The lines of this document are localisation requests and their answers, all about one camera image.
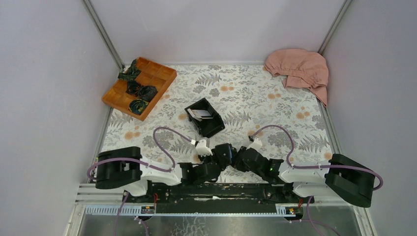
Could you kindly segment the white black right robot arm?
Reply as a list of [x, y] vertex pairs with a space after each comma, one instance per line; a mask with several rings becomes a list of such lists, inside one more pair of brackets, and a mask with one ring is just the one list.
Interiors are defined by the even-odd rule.
[[283, 184], [282, 196], [290, 203], [300, 197], [339, 197], [351, 205], [368, 208], [373, 192], [383, 184], [380, 175], [342, 154], [333, 154], [328, 162], [296, 165], [267, 159], [253, 148], [242, 147], [233, 154], [231, 164], [269, 184]]

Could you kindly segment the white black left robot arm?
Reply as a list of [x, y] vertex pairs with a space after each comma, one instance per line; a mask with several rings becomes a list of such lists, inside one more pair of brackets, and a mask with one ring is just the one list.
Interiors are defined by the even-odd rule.
[[123, 189], [140, 202], [152, 197], [150, 183], [167, 186], [181, 184], [200, 185], [217, 181], [221, 167], [213, 162], [202, 164], [169, 164], [152, 161], [141, 155], [139, 147], [126, 147], [99, 153], [98, 162], [91, 166], [88, 175], [101, 190]]

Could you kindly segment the black leather card holder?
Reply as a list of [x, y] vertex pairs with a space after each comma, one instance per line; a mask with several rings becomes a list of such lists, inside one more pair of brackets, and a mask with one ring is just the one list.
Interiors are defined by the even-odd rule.
[[216, 145], [212, 150], [213, 160], [224, 171], [232, 164], [232, 159], [237, 154], [236, 149], [230, 143]]

